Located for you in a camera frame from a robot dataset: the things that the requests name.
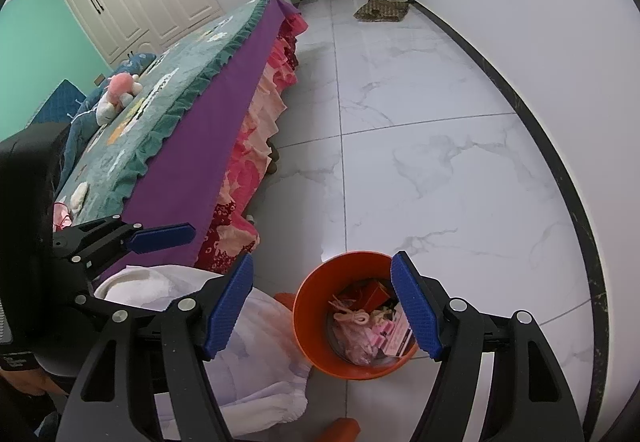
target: purple bedspread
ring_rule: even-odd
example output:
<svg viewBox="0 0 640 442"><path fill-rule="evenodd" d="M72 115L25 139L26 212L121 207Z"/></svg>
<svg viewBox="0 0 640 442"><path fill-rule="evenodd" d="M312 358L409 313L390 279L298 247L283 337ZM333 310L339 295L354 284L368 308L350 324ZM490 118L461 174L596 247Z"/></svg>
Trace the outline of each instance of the purple bedspread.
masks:
<svg viewBox="0 0 640 442"><path fill-rule="evenodd" d="M188 222L195 227L196 238L181 247L130 252L100 281L126 265L193 266L211 223L231 149L280 25L297 12L281 0L269 1L255 30L182 117L124 205L126 222L145 227Z"/></svg>

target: pink ruffled bed skirt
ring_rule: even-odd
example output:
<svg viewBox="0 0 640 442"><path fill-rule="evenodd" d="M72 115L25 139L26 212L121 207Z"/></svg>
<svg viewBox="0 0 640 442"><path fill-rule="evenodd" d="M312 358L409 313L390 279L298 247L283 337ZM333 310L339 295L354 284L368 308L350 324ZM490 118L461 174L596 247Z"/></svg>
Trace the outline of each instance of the pink ruffled bed skirt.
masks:
<svg viewBox="0 0 640 442"><path fill-rule="evenodd" d="M287 108L282 90L297 82L296 36L307 27L299 14L287 17L280 27L226 166L196 268L224 274L240 253L251 252L260 242L258 231L242 213L271 161L267 139L278 131L276 119Z"/></svg>

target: orange object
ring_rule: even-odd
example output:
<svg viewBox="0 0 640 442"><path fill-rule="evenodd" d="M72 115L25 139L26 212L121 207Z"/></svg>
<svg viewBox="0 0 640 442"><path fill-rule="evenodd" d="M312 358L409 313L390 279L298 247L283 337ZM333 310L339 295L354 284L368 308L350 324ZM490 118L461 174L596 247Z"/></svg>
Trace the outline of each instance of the orange object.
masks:
<svg viewBox="0 0 640 442"><path fill-rule="evenodd" d="M293 301L296 300L295 294L292 294L291 292L279 292L274 295L273 298L281 305L286 306L289 310L293 310Z"/></svg>
<svg viewBox="0 0 640 442"><path fill-rule="evenodd" d="M307 359L322 372L338 378L368 380L390 374L411 359L409 351L392 364L357 366L338 356L326 338L326 317L333 312L329 301L350 284L364 279L391 279L391 258L379 252L346 252L322 263L303 281L293 304L293 329Z"/></svg>
<svg viewBox="0 0 640 442"><path fill-rule="evenodd" d="M353 304L354 310L364 310L367 314L372 313L382 303L388 301L391 296L386 291L385 286L380 281L369 281L362 289L360 299Z"/></svg>
<svg viewBox="0 0 640 442"><path fill-rule="evenodd" d="M360 424L354 418L339 418L315 442L354 442L360 434Z"/></svg>

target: pink plush toy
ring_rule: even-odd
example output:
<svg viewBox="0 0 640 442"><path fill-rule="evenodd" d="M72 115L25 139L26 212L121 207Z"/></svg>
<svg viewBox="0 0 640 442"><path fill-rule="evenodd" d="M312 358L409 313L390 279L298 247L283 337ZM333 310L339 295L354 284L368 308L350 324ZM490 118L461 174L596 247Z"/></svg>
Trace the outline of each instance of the pink plush toy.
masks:
<svg viewBox="0 0 640 442"><path fill-rule="evenodd" d="M95 120L102 126L113 121L133 98L142 91L138 75L117 73L109 78L107 91L100 97L95 110Z"/></svg>

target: green ruffle trim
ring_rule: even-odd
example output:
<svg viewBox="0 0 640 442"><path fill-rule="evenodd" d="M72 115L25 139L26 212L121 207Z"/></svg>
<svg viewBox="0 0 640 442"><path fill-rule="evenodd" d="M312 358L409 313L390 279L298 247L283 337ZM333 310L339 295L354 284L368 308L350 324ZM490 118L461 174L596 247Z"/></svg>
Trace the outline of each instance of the green ruffle trim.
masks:
<svg viewBox="0 0 640 442"><path fill-rule="evenodd" d="M105 198L104 205L102 206L103 212L99 213L100 215L109 216L122 212L124 201L131 196L138 178L146 174L146 164L149 159L158 154L162 147L162 142L171 136L178 122L180 122L182 116L191 108L196 98L209 86L211 79L220 73L222 67L229 62L231 57L233 57L240 46L255 30L255 27L262 19L264 9L269 1L270 0L259 0L255 4L254 11L242 28L240 28L235 36L216 54L211 62L203 68L200 75L193 79L191 84L174 101L169 110L158 120L145 140L140 143L133 157L131 157L122 168L112 192Z"/></svg>

